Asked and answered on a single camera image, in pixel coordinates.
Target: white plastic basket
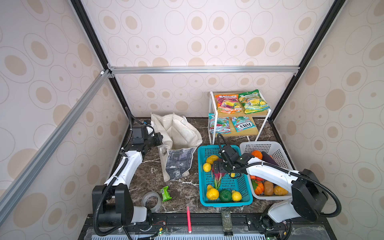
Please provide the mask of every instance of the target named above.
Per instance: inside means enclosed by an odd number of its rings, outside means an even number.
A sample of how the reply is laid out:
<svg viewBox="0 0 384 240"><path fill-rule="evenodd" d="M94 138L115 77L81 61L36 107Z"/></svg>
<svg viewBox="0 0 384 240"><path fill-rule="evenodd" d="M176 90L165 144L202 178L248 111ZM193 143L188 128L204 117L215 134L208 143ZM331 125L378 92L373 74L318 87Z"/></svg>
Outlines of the white plastic basket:
<svg viewBox="0 0 384 240"><path fill-rule="evenodd" d="M282 146L278 142L271 141L258 141L258 142L242 142L240 144L240 152L243 153L252 153L254 150L260 152L266 152L268 155L271 155L273 160L280 166L286 169L293 170L292 165L290 164ZM252 186L251 178L248 175L249 184ZM292 194L288 193L284 196L276 196L273 194L272 196L264 196L264 193L257 195L254 191L252 191L252 195L257 199L262 200L286 200L292 197Z"/></svg>

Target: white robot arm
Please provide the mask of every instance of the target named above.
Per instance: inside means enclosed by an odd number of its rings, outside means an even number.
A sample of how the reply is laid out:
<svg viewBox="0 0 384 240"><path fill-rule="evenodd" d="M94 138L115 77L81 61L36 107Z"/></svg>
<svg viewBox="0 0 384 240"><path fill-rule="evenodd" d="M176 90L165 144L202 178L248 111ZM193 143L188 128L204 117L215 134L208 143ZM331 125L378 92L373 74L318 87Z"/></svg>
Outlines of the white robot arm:
<svg viewBox="0 0 384 240"><path fill-rule="evenodd" d="M264 161L259 160L258 158L252 158L248 161L248 164ZM299 173L299 171L291 170L293 173ZM292 194L292 185L297 180L297 177L290 175L290 173L284 173L280 170L277 170L273 167L266 165L255 165L247 168L247 173L249 175L258 176L263 179L266 179L274 184L279 185L280 187L286 189L290 194ZM276 223L282 222L283 220L300 217L300 214L296 212L292 205L292 197L273 204L268 210L268 216Z"/></svg>
<svg viewBox="0 0 384 240"><path fill-rule="evenodd" d="M270 228L275 223L295 217L304 217L315 221L319 216L335 217L341 212L341 204L336 195L319 183L315 174L308 169L301 172L279 167L265 152L263 161L249 153L239 156L230 145L226 144L224 137L218 134L219 154L221 159L214 162L214 171L221 173L250 174L266 179L286 189L292 197L271 205L263 214L261 221ZM330 195L336 202L336 210L331 214L321 213Z"/></svg>
<svg viewBox="0 0 384 240"><path fill-rule="evenodd" d="M121 149L121 160L116 170L103 185L95 186L92 191L94 230L99 236L106 236L122 225L138 223L139 228L144 230L152 223L151 211L146 207L133 206L128 189L147 152L162 144L162 135L154 133L152 126L147 124L134 127L130 124L130 131L126 145L130 144L125 146L126 150ZM99 225L118 227L102 232Z"/></svg>

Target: bag label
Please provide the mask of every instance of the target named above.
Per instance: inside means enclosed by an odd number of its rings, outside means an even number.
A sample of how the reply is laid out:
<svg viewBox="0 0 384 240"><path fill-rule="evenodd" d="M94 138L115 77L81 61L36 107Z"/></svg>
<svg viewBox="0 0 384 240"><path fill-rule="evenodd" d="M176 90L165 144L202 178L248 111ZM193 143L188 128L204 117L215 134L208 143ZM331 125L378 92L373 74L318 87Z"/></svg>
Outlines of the bag label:
<svg viewBox="0 0 384 240"><path fill-rule="evenodd" d="M243 129L243 128L247 128L247 127L250 127L250 126L252 126L252 123L246 122L246 123L239 124L237 127L239 129Z"/></svg>

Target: clear tape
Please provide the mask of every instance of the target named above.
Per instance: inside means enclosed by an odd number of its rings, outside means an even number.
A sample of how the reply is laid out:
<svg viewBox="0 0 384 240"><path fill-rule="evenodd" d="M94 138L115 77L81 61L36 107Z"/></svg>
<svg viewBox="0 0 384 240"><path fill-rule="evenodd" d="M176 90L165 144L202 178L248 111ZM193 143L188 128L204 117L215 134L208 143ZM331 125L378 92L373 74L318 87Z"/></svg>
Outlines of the clear tape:
<svg viewBox="0 0 384 240"><path fill-rule="evenodd" d="M144 195L144 197L143 197L143 199L141 200L141 206L142 207L145 207L146 206L146 203L147 203L147 201L148 201L148 199L150 198L150 197L156 197L157 198L157 204L153 207L153 208L151 208L151 212L153 213L153 212L157 212L159 209L160 209L160 207L161 207L161 199L160 199L160 195L158 194L158 193L156 193L156 192L148 192L148 193L146 193L145 195Z"/></svg>

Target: marker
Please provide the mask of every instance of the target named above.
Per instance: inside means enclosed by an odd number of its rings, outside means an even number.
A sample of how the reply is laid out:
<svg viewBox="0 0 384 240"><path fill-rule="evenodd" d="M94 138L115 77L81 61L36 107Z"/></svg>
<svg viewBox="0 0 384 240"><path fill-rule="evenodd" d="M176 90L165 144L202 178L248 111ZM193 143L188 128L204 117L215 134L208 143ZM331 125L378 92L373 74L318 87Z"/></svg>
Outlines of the marker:
<svg viewBox="0 0 384 240"><path fill-rule="evenodd" d="M187 220L188 220L188 232L192 233L191 212L189 211L189 206L187 206Z"/></svg>

